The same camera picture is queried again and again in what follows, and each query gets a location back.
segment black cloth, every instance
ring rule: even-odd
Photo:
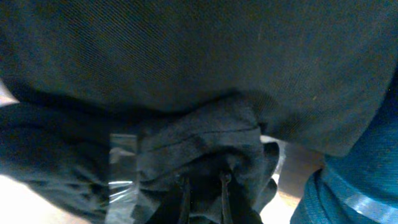
[[[0,108],[0,118],[0,174],[28,184],[68,212],[103,223],[109,203],[109,134],[126,124],[28,103]],[[260,126],[240,95],[184,116],[146,120],[137,129],[136,223],[148,221],[185,176],[191,183],[191,223],[221,223],[221,171],[231,172],[236,181],[234,208],[240,205],[233,199],[240,197],[253,214],[259,213],[276,193],[271,175],[279,148],[261,144]]]
[[[108,122],[20,103],[0,108],[0,174],[54,205],[103,223],[108,207]]]
[[[139,121],[239,92],[266,134],[332,156],[376,114],[398,54],[397,1],[10,0],[0,21],[20,101]]]
[[[145,223],[179,177],[191,182],[190,223],[221,223],[221,171],[230,171],[260,212],[276,192],[276,143],[260,142],[255,115],[240,96],[214,101],[181,118],[146,121],[139,141],[139,195],[133,217]]]

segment floor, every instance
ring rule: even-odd
[[[17,101],[0,81],[0,106],[9,103],[17,103]],[[262,221],[264,223],[289,223],[303,195],[305,182],[313,172],[322,167],[323,156],[267,136],[262,136],[261,141],[277,141],[281,148],[280,162],[273,175],[278,183],[278,193],[261,212]],[[8,177],[0,176],[0,198],[2,199],[0,223],[88,223],[54,207],[25,185]]]

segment transparent plastic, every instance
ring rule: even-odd
[[[132,224],[131,213],[137,202],[137,137],[111,134],[109,155],[109,208],[106,224]]]

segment crumpled fabric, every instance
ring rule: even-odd
[[[139,141],[140,191],[133,211],[137,223],[150,218],[162,195],[183,176],[192,186],[191,223],[221,223],[221,170],[233,173],[257,212],[274,196],[270,179],[279,149],[261,144],[260,127],[244,98],[214,101],[180,118],[154,119],[143,126],[147,135]]]

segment blue jeans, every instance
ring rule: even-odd
[[[350,153],[326,156],[291,223],[398,223],[398,76]]]

